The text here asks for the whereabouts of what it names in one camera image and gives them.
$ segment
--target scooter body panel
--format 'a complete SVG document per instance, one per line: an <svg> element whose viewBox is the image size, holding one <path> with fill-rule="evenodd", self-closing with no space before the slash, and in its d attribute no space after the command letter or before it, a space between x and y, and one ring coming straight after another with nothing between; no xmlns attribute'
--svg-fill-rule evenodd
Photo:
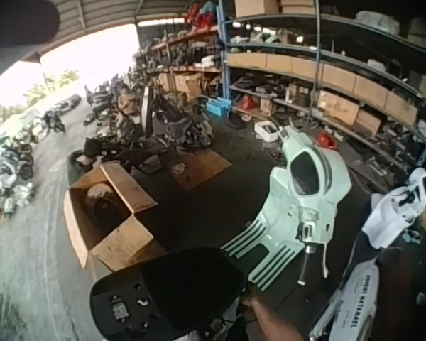
<svg viewBox="0 0 426 341"><path fill-rule="evenodd" d="M375 259L358 264L341 295L329 340L357 340L369 316L376 314L379 272Z"/></svg>

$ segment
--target sky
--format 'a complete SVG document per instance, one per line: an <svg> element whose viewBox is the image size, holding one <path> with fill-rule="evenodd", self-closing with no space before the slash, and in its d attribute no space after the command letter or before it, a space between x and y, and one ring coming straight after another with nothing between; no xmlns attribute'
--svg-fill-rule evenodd
<svg viewBox="0 0 426 341"><path fill-rule="evenodd" d="M25 104L23 94L33 84L43 84L43 71L59 75L78 70L81 82L93 87L123 72L138 50L133 24L109 28L66 43L41 57L37 63L17 62L0 76L0 103L5 107Z"/></svg>

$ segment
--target open cardboard box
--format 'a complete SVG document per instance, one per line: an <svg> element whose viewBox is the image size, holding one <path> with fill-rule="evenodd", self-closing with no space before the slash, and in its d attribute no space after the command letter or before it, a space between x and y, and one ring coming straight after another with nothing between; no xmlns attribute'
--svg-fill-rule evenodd
<svg viewBox="0 0 426 341"><path fill-rule="evenodd" d="M97 183L107 183L129 210L128 218L110 233L95 225L85 211L84 197ZM136 213L157 205L155 200L118 164L105 163L83 175L63 202L68 234L81 266L91 252L112 271L155 258L164 249L136 217Z"/></svg>

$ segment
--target scooter seat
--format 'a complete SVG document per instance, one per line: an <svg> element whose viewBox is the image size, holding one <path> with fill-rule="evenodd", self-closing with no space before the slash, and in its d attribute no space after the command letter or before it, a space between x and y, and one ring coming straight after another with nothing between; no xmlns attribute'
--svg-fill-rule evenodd
<svg viewBox="0 0 426 341"><path fill-rule="evenodd" d="M110 341L176 340L221 317L246 283L221 250L190 249L100 279L90 293L90 308Z"/></svg>

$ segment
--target roof beam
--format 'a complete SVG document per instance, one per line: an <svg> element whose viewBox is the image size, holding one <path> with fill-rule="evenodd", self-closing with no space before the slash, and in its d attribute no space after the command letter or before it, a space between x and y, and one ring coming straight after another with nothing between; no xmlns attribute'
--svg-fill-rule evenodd
<svg viewBox="0 0 426 341"><path fill-rule="evenodd" d="M82 29L86 30L87 26L85 25L84 11L82 10L81 0L75 0L77 5L77 11L79 12L79 21L82 24Z"/></svg>
<svg viewBox="0 0 426 341"><path fill-rule="evenodd" d="M137 16L137 13L139 13L139 11L141 10L142 4L143 4L143 0L138 0L139 2L137 3L137 7L136 10L134 11L134 17Z"/></svg>

